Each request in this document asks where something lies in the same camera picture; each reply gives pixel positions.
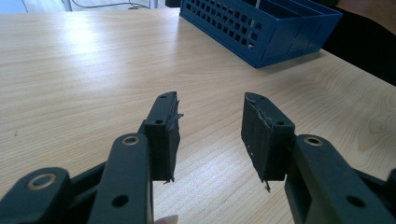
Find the wooden table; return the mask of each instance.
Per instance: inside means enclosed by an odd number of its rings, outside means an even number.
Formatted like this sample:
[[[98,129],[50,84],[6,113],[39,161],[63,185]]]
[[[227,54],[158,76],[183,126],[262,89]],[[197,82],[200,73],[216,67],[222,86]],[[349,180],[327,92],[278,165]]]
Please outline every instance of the wooden table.
[[[176,182],[154,184],[155,217],[292,223],[284,182],[259,180],[240,138],[244,93],[270,98],[296,133],[330,140],[386,179],[396,166],[396,89],[326,51],[254,69],[178,9],[0,15],[0,197],[35,169],[75,176],[177,91]]]

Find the black plastic part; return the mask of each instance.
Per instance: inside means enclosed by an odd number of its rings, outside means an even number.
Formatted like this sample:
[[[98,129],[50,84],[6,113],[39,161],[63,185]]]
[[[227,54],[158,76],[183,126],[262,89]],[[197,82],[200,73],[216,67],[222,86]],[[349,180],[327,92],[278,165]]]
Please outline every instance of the black plastic part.
[[[0,203],[0,223],[57,223],[72,199],[66,170],[50,167],[21,178]]]
[[[97,185],[100,183],[105,166],[106,163],[103,162],[71,179],[74,198],[61,223],[85,224],[88,222]]]
[[[338,4],[338,0],[314,0],[314,2],[321,3],[324,6],[333,7]]]
[[[385,205],[327,140],[299,135],[291,154],[302,178],[295,182],[299,177],[288,174],[286,187],[296,223],[394,223]]]
[[[393,215],[396,217],[396,169],[393,169],[388,177],[387,182],[384,184],[385,197],[389,204],[392,205],[391,209]]]
[[[143,134],[125,134],[114,141],[89,223],[138,224],[152,219],[149,142]]]
[[[177,148],[180,142],[177,113],[177,93],[171,91],[157,97],[147,119],[139,129],[149,142],[151,149],[152,180],[173,181],[176,167]]]
[[[242,140],[261,181],[284,180],[294,124],[270,100],[245,94]]]

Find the hole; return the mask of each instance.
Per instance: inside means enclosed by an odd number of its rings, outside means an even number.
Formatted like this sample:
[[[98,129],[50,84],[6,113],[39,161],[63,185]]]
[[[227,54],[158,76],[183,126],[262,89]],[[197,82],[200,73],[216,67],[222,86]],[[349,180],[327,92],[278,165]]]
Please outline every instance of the hole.
[[[258,35],[257,35],[256,33],[254,33],[254,32],[252,32],[251,35],[250,35],[250,38],[251,38],[252,40],[254,40],[254,41],[257,40],[257,37],[258,37]]]
[[[304,141],[314,147],[321,147],[323,145],[322,141],[314,136],[308,136]]]
[[[38,175],[27,183],[27,187],[31,190],[44,189],[55,182],[55,180],[56,174],[53,173]]]
[[[260,31],[262,29],[262,24],[259,22],[256,22],[256,24],[254,25],[254,29],[256,29],[257,31]]]
[[[242,21],[242,22],[245,22],[245,21],[247,21],[247,19],[248,19],[248,17],[247,17],[247,16],[245,16],[245,15],[242,15],[242,17],[241,17],[241,21]]]
[[[127,136],[122,139],[122,144],[125,146],[133,146],[139,142],[139,138],[136,136]]]
[[[242,34],[244,34],[244,35],[245,35],[245,34],[247,33],[247,31],[248,31],[248,30],[247,30],[247,28],[246,28],[246,27],[242,27],[242,30],[241,30]]]
[[[359,208],[363,208],[366,206],[366,203],[362,199],[355,196],[346,196],[346,200],[352,205],[357,206]]]
[[[129,201],[128,196],[122,194],[114,198],[111,204],[113,204],[114,207],[123,207],[125,204],[128,203],[128,201]]]

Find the table surface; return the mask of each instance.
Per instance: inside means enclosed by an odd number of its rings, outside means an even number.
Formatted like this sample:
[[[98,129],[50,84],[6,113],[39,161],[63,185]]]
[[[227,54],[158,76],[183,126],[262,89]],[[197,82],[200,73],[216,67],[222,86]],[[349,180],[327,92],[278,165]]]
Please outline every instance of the table surface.
[[[178,9],[0,15],[0,197],[33,170],[71,176],[105,161],[155,98],[177,91],[176,182],[154,184],[155,217],[292,223],[240,138],[244,93],[270,98],[296,133],[322,136],[354,168],[396,166],[396,89],[322,50],[254,69]]]

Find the floor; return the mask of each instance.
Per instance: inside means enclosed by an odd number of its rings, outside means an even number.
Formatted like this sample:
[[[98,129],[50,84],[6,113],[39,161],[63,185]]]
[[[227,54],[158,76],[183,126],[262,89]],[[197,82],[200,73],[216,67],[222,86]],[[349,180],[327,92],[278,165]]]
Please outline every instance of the floor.
[[[149,0],[130,0],[132,3],[148,7]],[[62,0],[23,0],[29,13],[37,12],[61,12],[65,11]],[[129,0],[70,0],[73,11],[95,11],[95,10],[128,10],[132,7]],[[158,7],[166,7],[165,0],[158,0]]]

